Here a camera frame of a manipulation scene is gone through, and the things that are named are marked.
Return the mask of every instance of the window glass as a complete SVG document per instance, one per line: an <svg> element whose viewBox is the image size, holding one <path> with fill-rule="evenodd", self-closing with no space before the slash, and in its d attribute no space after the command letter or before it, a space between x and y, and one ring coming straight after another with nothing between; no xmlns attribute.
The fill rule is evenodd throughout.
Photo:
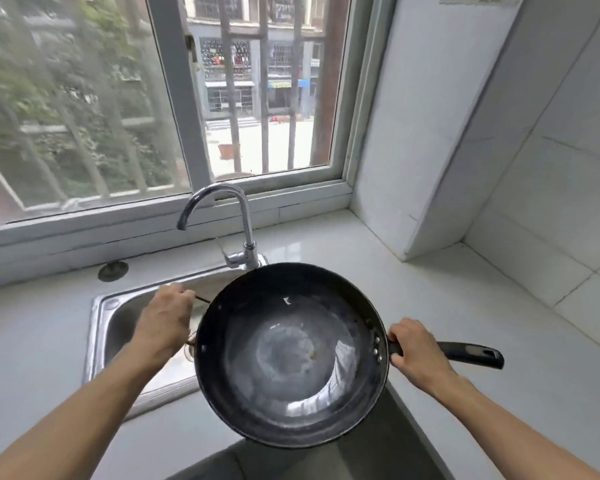
<svg viewBox="0 0 600 480"><path fill-rule="evenodd" d="M219 10L200 9L205 0L184 1L216 180L328 165L350 0L301 0L299 34L294 0L266 0L262 21L261 0L240 0L240 17L225 0L224 22ZM241 39L227 27L253 36Z"/></svg>
<svg viewBox="0 0 600 480"><path fill-rule="evenodd" d="M144 0L0 0L0 224L190 191Z"/></svg>

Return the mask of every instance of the hand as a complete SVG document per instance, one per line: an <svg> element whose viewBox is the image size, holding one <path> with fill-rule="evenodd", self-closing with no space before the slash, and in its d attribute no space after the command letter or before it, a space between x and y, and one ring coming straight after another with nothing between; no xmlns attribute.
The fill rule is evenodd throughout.
<svg viewBox="0 0 600 480"><path fill-rule="evenodd" d="M181 283L161 286L140 315L130 346L162 368L189 338L195 297Z"/></svg>
<svg viewBox="0 0 600 480"><path fill-rule="evenodd" d="M417 320L403 318L391 325L389 340L396 340L404 356L391 355L391 363L417 388L436 397L436 391L458 378L434 336Z"/></svg>

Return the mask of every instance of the faucet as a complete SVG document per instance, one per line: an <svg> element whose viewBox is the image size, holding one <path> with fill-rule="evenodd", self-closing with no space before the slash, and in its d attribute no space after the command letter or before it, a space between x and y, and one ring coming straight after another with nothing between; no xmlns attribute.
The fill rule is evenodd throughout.
<svg viewBox="0 0 600 480"><path fill-rule="evenodd" d="M229 267L238 267L244 264L246 265L247 269L257 268L260 264L258 262L256 242L253 240L253 228L251 227L249 202L247 201L247 195L245 195L244 191L240 187L233 184L218 182L200 189L191 196L187 204L184 206L184 209L182 209L182 213L180 214L178 225L176 227L180 230L186 230L187 220L198 204L202 202L204 198L216 192L227 192L238 199L238 202L240 203L240 210L242 211L242 225L244 226L244 234L246 236L244 249L239 253L227 255L225 254L224 250L222 251L226 265Z"/></svg>

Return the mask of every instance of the forearm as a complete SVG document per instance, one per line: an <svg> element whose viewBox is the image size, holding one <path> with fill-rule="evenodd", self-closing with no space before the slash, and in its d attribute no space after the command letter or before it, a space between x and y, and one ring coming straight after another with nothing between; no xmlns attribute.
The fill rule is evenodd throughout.
<svg viewBox="0 0 600 480"><path fill-rule="evenodd" d="M156 367L126 347L94 380L1 453L0 479L90 478Z"/></svg>
<svg viewBox="0 0 600 480"><path fill-rule="evenodd" d="M434 397L469 430L507 480L600 480L600 473L513 416L460 376Z"/></svg>

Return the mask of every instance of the white wall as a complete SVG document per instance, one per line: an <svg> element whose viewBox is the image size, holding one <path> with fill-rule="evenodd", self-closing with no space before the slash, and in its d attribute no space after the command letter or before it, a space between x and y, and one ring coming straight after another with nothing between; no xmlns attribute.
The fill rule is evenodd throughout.
<svg viewBox="0 0 600 480"><path fill-rule="evenodd" d="M401 260L519 6L397 2L352 209Z"/></svg>
<svg viewBox="0 0 600 480"><path fill-rule="evenodd" d="M466 241L600 344L600 25Z"/></svg>
<svg viewBox="0 0 600 480"><path fill-rule="evenodd" d="M600 0L525 0L407 258L460 241L600 21Z"/></svg>

